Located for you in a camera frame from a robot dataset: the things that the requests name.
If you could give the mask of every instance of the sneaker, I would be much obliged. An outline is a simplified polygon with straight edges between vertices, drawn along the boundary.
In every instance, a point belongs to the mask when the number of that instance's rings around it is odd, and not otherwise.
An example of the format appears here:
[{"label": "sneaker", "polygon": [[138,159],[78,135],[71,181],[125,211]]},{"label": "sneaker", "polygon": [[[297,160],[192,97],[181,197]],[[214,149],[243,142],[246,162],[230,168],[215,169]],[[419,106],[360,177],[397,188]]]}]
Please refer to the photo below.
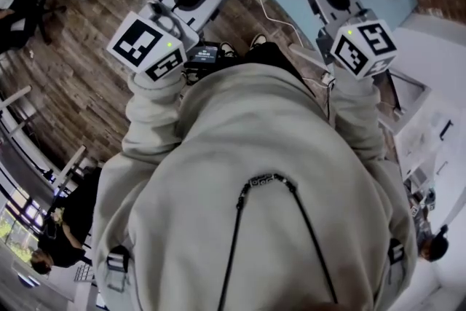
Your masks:
[{"label": "sneaker", "polygon": [[254,39],[250,44],[250,50],[266,42],[267,42],[267,38],[265,37],[265,35],[257,34],[256,36],[254,36]]},{"label": "sneaker", "polygon": [[220,49],[224,52],[225,58],[238,58],[239,55],[234,50],[233,46],[228,42],[223,42],[220,44]]}]

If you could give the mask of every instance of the hoodie sleeve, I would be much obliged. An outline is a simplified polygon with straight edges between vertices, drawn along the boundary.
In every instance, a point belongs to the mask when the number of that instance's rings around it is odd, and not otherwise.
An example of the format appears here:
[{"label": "hoodie sleeve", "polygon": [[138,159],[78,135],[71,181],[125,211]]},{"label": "hoodie sleeve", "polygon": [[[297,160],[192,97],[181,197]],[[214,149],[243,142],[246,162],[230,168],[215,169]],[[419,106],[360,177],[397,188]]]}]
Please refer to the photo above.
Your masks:
[{"label": "hoodie sleeve", "polygon": [[133,74],[128,86],[134,93],[126,108],[130,128],[122,152],[104,165],[99,179],[92,224],[96,263],[105,259],[112,245],[124,240],[127,219],[139,193],[158,164],[181,142],[175,135],[181,75],[168,74],[154,83]]},{"label": "hoodie sleeve", "polygon": [[[384,135],[379,128],[376,110],[380,102],[379,89],[373,85],[372,78],[357,81],[343,68],[335,67],[335,78],[336,86],[331,102],[336,111],[336,131],[353,149],[390,200],[388,229],[403,244],[406,253],[406,276],[400,284],[398,296],[408,287],[414,272],[417,258],[416,233],[400,168],[385,159]],[[388,304],[392,304],[395,299],[392,297]]]}]

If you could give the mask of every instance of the black strap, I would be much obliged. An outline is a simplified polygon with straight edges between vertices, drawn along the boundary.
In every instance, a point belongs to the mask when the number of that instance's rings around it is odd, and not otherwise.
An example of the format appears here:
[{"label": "black strap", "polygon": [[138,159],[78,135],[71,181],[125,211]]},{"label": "black strap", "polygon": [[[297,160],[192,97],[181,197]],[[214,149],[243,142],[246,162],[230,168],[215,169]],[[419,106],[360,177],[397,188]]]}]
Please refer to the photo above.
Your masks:
[{"label": "black strap", "polygon": [[306,209],[303,206],[301,199],[299,198],[297,188],[296,186],[291,183],[287,178],[279,175],[279,174],[264,174],[260,176],[256,176],[255,178],[249,179],[247,184],[244,185],[240,197],[238,198],[238,203],[236,205],[237,209],[237,215],[236,215],[236,221],[234,223],[234,231],[233,231],[233,238],[232,238],[232,246],[230,248],[230,254],[228,258],[228,264],[226,266],[226,272],[225,272],[225,278],[224,278],[224,284],[221,289],[221,295],[220,295],[220,301],[218,302],[218,311],[222,311],[225,306],[225,301],[226,301],[226,293],[228,291],[228,284],[230,280],[230,275],[232,273],[232,267],[233,267],[233,259],[234,259],[234,252],[236,250],[236,244],[237,244],[237,239],[238,239],[238,232],[240,230],[240,224],[241,224],[241,217],[242,217],[242,211],[245,207],[245,198],[248,195],[250,189],[254,186],[262,186],[264,184],[271,183],[272,181],[277,180],[283,184],[286,185],[288,190],[291,192],[291,194],[294,196],[294,200],[298,204],[299,210],[301,211],[301,214],[304,218],[304,222],[306,223],[306,227],[309,230],[309,233],[312,238],[312,242],[314,243],[314,247],[317,251],[317,256],[319,257],[320,263],[322,265],[322,270],[325,275],[325,279],[327,280],[328,284],[328,289],[331,293],[331,297],[333,300],[333,303],[338,304],[338,299],[336,298],[336,292],[333,287],[333,283],[330,277],[330,273],[328,272],[327,266],[325,264],[325,259],[323,257],[322,251],[320,250],[319,243],[317,241],[317,238],[315,236],[314,230],[312,229],[311,221],[309,220],[309,217],[307,215]]}]

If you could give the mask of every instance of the chair leg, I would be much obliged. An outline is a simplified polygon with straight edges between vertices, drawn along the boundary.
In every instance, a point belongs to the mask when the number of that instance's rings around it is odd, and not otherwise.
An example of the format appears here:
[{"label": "chair leg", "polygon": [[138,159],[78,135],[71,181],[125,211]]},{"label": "chair leg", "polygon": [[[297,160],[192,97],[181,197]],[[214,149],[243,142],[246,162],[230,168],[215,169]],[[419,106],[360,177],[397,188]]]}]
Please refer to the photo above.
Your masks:
[{"label": "chair leg", "polygon": [[42,20],[42,17],[39,18],[37,25],[39,27],[39,31],[41,32],[44,43],[48,46],[50,43],[52,43],[52,40],[45,32],[44,21]]}]

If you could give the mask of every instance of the wooden floor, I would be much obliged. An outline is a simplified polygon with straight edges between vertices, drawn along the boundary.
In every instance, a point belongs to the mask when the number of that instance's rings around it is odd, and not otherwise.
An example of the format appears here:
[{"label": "wooden floor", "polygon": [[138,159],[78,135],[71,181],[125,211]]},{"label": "wooden floor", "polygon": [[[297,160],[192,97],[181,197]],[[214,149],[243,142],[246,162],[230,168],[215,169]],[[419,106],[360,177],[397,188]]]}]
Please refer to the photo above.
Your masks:
[{"label": "wooden floor", "polygon": [[[29,127],[57,166],[82,144],[96,160],[107,160],[119,151],[128,127],[128,71],[105,48],[126,14],[138,11],[145,1],[49,0],[50,5],[68,7],[46,22],[53,43],[46,46],[36,35],[23,50],[6,57],[10,66],[3,68],[0,91],[8,96],[32,85],[28,99],[37,113]],[[271,17],[286,20],[273,0],[265,0],[265,7]],[[285,53],[288,44],[297,42],[293,29],[268,21],[256,0],[228,0],[208,26],[212,40],[228,41],[239,53],[245,53],[260,32]],[[303,76],[317,77],[311,66],[295,58],[293,62]],[[322,99],[324,90],[315,90]]]}]

